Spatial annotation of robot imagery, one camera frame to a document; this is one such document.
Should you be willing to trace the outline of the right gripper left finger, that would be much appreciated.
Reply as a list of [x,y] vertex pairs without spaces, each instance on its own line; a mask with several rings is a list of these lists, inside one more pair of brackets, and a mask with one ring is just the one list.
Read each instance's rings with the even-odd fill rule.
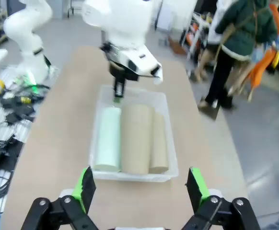
[[65,195],[51,202],[38,197],[26,215],[23,230],[58,230],[69,225],[73,230],[96,230],[88,216],[96,190],[91,167],[84,169],[71,195]]

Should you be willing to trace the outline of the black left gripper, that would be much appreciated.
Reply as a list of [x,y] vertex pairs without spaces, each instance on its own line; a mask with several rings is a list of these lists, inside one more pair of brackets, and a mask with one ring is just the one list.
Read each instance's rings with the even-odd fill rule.
[[[139,80],[139,75],[137,73],[113,61],[109,62],[109,71],[110,74],[115,78],[120,77],[128,81]],[[124,98],[124,92],[125,92],[125,80],[122,81],[115,80],[113,102],[120,103],[121,100]]]

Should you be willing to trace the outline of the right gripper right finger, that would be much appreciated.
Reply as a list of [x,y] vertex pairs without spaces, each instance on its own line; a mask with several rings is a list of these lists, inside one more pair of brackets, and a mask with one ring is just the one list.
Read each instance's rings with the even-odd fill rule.
[[224,230],[260,229],[249,200],[238,197],[229,202],[212,195],[199,168],[189,168],[186,188],[194,215],[183,226],[184,230],[209,230],[213,225]]

